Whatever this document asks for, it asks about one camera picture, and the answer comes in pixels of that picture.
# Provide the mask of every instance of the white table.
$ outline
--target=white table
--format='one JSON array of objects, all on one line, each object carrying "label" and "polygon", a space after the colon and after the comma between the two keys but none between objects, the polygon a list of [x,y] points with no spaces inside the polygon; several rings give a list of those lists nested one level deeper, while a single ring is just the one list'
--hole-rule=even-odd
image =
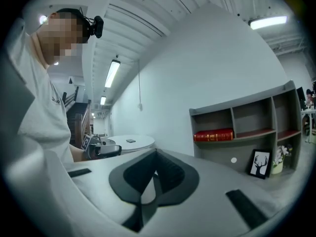
[{"label": "white table", "polygon": [[309,137],[308,137],[308,139],[306,140],[306,142],[311,142],[311,140],[312,140],[312,114],[316,114],[316,109],[306,109],[306,110],[304,110],[304,111],[301,111],[301,114],[302,115],[305,115],[305,114],[308,114],[308,116],[310,117],[310,135],[309,135]]},{"label": "white table", "polygon": [[[155,143],[152,137],[145,135],[121,135],[109,137],[108,139],[115,141],[115,144],[122,147],[122,154],[147,149]],[[129,139],[135,140],[135,142],[127,142],[126,140]]]}]

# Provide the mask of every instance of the black camera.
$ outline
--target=black camera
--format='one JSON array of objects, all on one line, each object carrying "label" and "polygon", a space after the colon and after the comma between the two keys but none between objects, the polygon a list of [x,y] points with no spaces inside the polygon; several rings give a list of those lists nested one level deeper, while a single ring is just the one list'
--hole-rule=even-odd
[{"label": "black camera", "polygon": [[91,35],[95,35],[99,39],[102,36],[103,23],[103,19],[100,16],[94,17],[91,25]]}]

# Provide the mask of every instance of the man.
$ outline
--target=man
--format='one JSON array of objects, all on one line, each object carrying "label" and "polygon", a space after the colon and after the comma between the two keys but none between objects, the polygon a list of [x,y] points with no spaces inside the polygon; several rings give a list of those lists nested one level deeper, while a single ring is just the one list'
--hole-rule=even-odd
[{"label": "man", "polygon": [[31,137],[45,151],[55,152],[63,163],[84,160],[83,150],[69,144],[71,133],[65,106],[47,69],[67,50],[75,49],[78,43],[86,43],[91,27],[79,10],[66,8],[52,13],[29,36],[25,33],[24,21],[18,18],[4,46],[13,67],[35,96],[18,134]]}]

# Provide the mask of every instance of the monitor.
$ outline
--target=monitor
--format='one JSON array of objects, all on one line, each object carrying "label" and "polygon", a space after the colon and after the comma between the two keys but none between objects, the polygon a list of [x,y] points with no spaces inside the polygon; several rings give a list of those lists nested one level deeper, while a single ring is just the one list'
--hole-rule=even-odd
[{"label": "monitor", "polygon": [[304,94],[304,90],[302,87],[297,89],[297,94],[298,94],[298,99],[301,101],[305,101],[305,94]]}]

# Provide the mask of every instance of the device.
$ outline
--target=device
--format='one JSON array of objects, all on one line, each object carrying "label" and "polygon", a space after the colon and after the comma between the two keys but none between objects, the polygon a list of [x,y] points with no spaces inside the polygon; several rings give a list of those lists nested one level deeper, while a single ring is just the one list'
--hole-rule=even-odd
[{"label": "device", "polygon": [[105,159],[115,156],[120,156],[122,147],[120,145],[100,145],[90,144],[88,149],[84,152],[87,160]]},{"label": "device", "polygon": [[300,101],[305,101],[306,99],[305,99],[305,94],[304,94],[304,90],[303,90],[303,88],[302,87],[300,87],[300,88],[298,88],[297,89],[297,94],[298,94],[298,99],[300,100]]},{"label": "device", "polygon": [[91,136],[89,136],[89,135],[86,135],[86,136],[84,137],[84,139],[83,139],[81,148],[82,148],[83,150],[87,151],[88,146],[89,146],[90,144],[98,144],[98,143],[101,145],[101,144],[102,144],[102,141],[101,141],[101,140],[98,140],[98,139],[96,139],[96,138],[93,138],[93,137],[91,137]]},{"label": "device", "polygon": [[79,11],[81,12],[81,16],[86,19],[89,23],[91,23],[91,26],[89,27],[90,35],[95,35],[98,39],[102,36],[103,31],[103,24],[104,21],[100,16],[95,16],[94,19],[87,18],[83,15],[82,8],[80,7]]},{"label": "device", "polygon": [[103,24],[103,19],[100,16],[94,17],[91,25],[91,35],[95,35],[99,39],[102,36]]}]

